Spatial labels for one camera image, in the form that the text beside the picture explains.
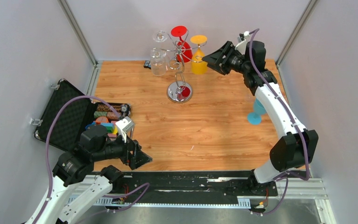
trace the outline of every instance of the round metal base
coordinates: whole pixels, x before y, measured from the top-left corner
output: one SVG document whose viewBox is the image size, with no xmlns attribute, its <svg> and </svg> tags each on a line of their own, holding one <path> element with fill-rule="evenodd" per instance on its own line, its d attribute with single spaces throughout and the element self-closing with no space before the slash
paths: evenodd
<svg viewBox="0 0 358 224">
<path fill-rule="evenodd" d="M 183 86 L 179 88 L 176 82 L 173 82 L 168 86 L 167 96 L 172 102 L 182 104 L 191 99 L 191 97 L 193 96 L 193 89 L 191 88 L 189 83 L 185 84 L 186 86 L 184 88 Z"/>
</svg>

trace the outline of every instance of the white wall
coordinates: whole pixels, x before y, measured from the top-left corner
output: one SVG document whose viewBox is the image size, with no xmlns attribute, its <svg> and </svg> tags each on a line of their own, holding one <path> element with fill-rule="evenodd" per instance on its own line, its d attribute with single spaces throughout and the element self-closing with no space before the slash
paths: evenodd
<svg viewBox="0 0 358 224">
<path fill-rule="evenodd" d="M 320 0 L 281 72 L 294 112 L 319 134 L 312 169 L 337 223 L 358 223 L 358 1 Z"/>
<path fill-rule="evenodd" d="M 260 28 L 267 57 L 277 59 L 308 0 L 68 0 L 99 60 L 145 60 L 158 47 L 154 32 L 184 25 L 208 37 L 212 53 L 245 30 Z M 173 49 L 167 42 L 163 47 Z"/>
<path fill-rule="evenodd" d="M 32 137 L 48 87 L 85 91 L 92 71 L 56 0 L 0 1 L 0 224 L 28 220 L 46 191 L 44 143 Z M 59 150 L 51 150 L 51 164 Z"/>
</svg>

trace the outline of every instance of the wine glass base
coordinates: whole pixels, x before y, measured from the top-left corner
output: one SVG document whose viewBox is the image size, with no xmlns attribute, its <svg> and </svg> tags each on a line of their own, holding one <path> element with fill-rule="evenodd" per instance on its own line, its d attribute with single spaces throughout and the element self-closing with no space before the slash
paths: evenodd
<svg viewBox="0 0 358 224">
<path fill-rule="evenodd" d="M 193 96 L 193 89 L 189 83 L 185 82 L 185 84 L 186 86 L 184 88 L 183 86 L 181 86 L 183 90 L 179 93 L 178 93 L 178 85 L 176 84 L 176 82 L 173 82 L 169 85 L 167 89 L 167 96 L 172 102 L 182 104 L 191 99 L 191 97 Z"/>
<path fill-rule="evenodd" d="M 255 112 L 248 114 L 247 119 L 252 125 L 258 125 L 262 122 L 261 116 L 256 114 Z"/>
</svg>

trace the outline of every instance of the wooden table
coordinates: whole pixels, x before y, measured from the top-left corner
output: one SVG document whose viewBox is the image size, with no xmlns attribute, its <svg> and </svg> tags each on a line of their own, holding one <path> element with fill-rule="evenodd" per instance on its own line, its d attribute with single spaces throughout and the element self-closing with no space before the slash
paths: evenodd
<svg viewBox="0 0 358 224">
<path fill-rule="evenodd" d="M 193 97 L 175 104 L 166 95 L 174 72 L 156 77 L 143 64 L 104 62 L 95 92 L 108 102 L 132 105 L 133 138 L 153 158 L 138 170 L 243 170 L 268 160 L 278 137 L 268 115 L 256 126 L 247 121 L 255 98 L 241 74 L 232 71 L 223 76 L 208 68 L 206 74 L 194 75 L 187 63 L 184 75 Z M 266 68 L 285 94 L 275 62 L 267 60 Z M 130 170 L 120 160 L 98 162 L 95 170 L 108 165 Z"/>
</svg>

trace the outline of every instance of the metal wine glass holder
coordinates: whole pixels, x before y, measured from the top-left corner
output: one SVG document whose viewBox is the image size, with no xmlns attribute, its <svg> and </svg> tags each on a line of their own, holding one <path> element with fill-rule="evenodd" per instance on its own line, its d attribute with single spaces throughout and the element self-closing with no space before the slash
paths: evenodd
<svg viewBox="0 0 358 224">
<path fill-rule="evenodd" d="M 171 35 L 169 35 L 169 33 L 165 32 L 165 31 L 160 31 L 157 34 L 158 35 L 157 39 L 163 39 L 163 34 L 166 34 L 169 37 L 169 39 L 172 41 L 175 49 L 174 50 L 162 49 L 162 48 L 154 48 L 154 49 L 160 49 L 160 50 L 163 50 L 166 52 L 173 52 L 174 55 L 173 55 L 172 59 L 168 60 L 167 64 L 170 69 L 178 70 L 175 73 L 175 82 L 171 83 L 168 86 L 167 96 L 174 103 L 185 103 L 185 102 L 189 101 L 191 99 L 191 97 L 193 96 L 193 89 L 192 89 L 191 85 L 185 81 L 185 77 L 183 75 L 183 72 L 185 71 L 185 62 L 183 59 L 186 58 L 186 59 L 190 60 L 190 62 L 193 62 L 193 63 L 200 63 L 202 61 L 199 61 L 199 62 L 193 61 L 191 58 L 187 57 L 184 54 L 184 52 L 186 50 L 192 51 L 193 49 L 203 47 L 206 45 L 207 42 L 205 42 L 197 47 L 194 47 L 194 48 L 184 48 L 183 45 L 185 44 L 187 37 L 189 35 L 189 31 L 187 29 L 186 29 L 186 36 L 183 41 L 181 41 L 181 40 L 174 41 L 172 39 Z M 178 75 L 180 76 L 180 79 L 181 79 L 180 81 L 182 82 L 182 85 L 179 84 Z"/>
</svg>

